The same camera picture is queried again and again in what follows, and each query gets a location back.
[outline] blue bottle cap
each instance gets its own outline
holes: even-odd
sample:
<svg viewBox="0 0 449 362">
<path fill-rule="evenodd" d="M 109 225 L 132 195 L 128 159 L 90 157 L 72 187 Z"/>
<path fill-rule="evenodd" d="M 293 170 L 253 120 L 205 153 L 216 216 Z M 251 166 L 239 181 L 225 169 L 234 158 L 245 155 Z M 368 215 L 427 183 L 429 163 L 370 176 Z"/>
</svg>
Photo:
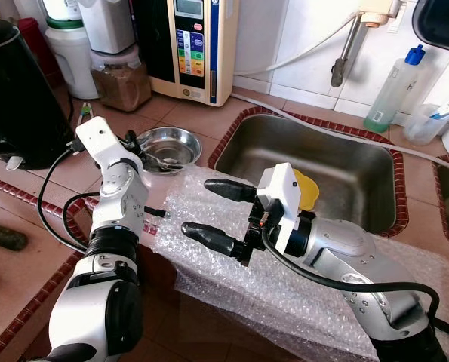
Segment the blue bottle cap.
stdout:
<svg viewBox="0 0 449 362">
<path fill-rule="evenodd" d="M 426 51 L 422 49 L 423 45 L 419 44 L 417 48 L 411 48 L 405 57 L 405 62 L 411 66 L 416 66 L 420 63 Z"/>
</svg>

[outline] red object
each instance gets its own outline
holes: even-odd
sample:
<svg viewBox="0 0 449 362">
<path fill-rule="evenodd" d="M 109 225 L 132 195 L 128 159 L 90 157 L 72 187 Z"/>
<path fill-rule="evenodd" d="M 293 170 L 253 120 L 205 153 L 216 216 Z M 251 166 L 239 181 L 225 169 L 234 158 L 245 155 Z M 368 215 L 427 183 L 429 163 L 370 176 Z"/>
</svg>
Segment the red object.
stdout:
<svg viewBox="0 0 449 362">
<path fill-rule="evenodd" d="M 40 33 L 36 19 L 34 17 L 26 17 L 18 20 L 18 28 L 28 44 L 28 48 L 40 65 L 40 69 L 45 75 L 48 84 L 51 87 L 62 84 L 63 76 L 58 67 L 57 60 L 51 53 L 45 38 Z"/>
</svg>

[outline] yellow sponge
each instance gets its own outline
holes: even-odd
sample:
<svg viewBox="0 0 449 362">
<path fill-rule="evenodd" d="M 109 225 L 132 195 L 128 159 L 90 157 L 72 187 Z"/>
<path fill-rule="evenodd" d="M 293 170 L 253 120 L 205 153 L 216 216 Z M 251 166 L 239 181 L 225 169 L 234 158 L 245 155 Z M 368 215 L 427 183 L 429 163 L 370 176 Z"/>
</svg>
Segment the yellow sponge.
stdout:
<svg viewBox="0 0 449 362">
<path fill-rule="evenodd" d="M 293 169 L 293 172 L 301 191 L 300 209 L 310 211 L 315 206 L 315 201 L 320 195 L 320 189 L 315 181 L 304 176 L 298 170 Z"/>
</svg>

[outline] bubble wrap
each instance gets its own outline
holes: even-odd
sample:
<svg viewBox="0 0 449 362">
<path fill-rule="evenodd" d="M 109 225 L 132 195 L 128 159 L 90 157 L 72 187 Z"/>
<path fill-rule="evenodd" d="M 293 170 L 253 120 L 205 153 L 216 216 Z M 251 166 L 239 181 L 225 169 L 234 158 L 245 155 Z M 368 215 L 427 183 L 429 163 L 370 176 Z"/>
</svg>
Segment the bubble wrap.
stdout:
<svg viewBox="0 0 449 362">
<path fill-rule="evenodd" d="M 237 203 L 206 190 L 210 178 L 236 179 L 203 167 L 188 167 L 176 177 L 164 209 L 154 251 L 178 270 L 176 289 L 214 305 L 307 362 L 377 360 L 374 347 L 337 290 L 293 273 L 270 253 L 255 250 L 248 268 L 185 237 L 183 222 L 200 222 L 239 240 L 248 227 L 251 204 Z M 449 265 L 440 256 L 377 237 L 378 249 L 407 266 L 417 281 L 449 300 Z M 420 296 L 428 308 L 429 297 Z M 438 317 L 449 321 L 449 303 Z M 449 354 L 449 336 L 438 333 Z"/>
</svg>

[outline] tiled countertop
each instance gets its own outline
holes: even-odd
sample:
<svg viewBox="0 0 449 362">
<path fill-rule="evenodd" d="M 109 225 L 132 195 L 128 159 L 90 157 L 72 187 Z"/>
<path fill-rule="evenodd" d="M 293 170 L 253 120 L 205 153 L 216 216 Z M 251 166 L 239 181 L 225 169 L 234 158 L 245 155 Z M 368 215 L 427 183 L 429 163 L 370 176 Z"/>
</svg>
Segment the tiled countertop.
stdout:
<svg viewBox="0 0 449 362">
<path fill-rule="evenodd" d="M 237 89 L 240 94 L 253 97 L 285 111 L 321 118 L 327 121 L 363 128 L 362 119 L 343 113 L 306 106 L 281 98 L 258 94 L 249 90 Z M 69 105 L 64 87 L 55 91 L 65 112 Z M 228 130 L 238 114 L 253 104 L 230 98 L 221 108 L 203 106 L 199 103 L 175 100 L 155 94 L 153 98 L 136 112 L 125 113 L 106 108 L 98 102 L 92 102 L 95 115 L 101 115 L 109 122 L 110 127 L 119 136 L 124 136 L 128 129 L 137 134 L 153 127 L 172 125 L 186 128 L 194 132 L 203 145 L 202 156 L 197 165 L 206 166 L 207 159 L 220 139 Z M 81 101 L 75 100 L 74 126 Z M 446 151 L 440 139 L 433 140 L 427 146 L 413 146 L 401 134 L 402 127 L 392 125 L 381 136 L 394 144 L 416 149 L 430 155 L 444 155 Z M 409 224 L 403 232 L 394 237 L 395 240 L 441 254 L 449 261 L 449 242 L 444 235 L 439 213 L 438 196 L 435 190 L 435 178 L 432 164 L 429 161 L 404 155 L 405 182 Z M 31 195 L 36 195 L 42 184 L 45 170 L 14 172 L 5 171 L 0 161 L 0 180 L 9 183 Z M 148 205 L 160 207 L 165 199 L 168 180 L 161 178 L 150 190 Z M 94 166 L 88 154 L 67 158 L 55 171 L 46 192 L 45 200 L 62 207 L 71 196 L 86 191 L 96 191 L 100 187 L 100 171 Z M 34 235 L 34 244 L 24 253 L 8 256 L 6 250 L 0 250 L 0 332 L 6 328 L 19 312 L 19 308 L 28 302 L 42 284 L 55 272 L 70 252 L 58 245 L 41 224 L 34 210 L 22 201 L 1 195 L 0 223 L 13 229 Z"/>
</svg>

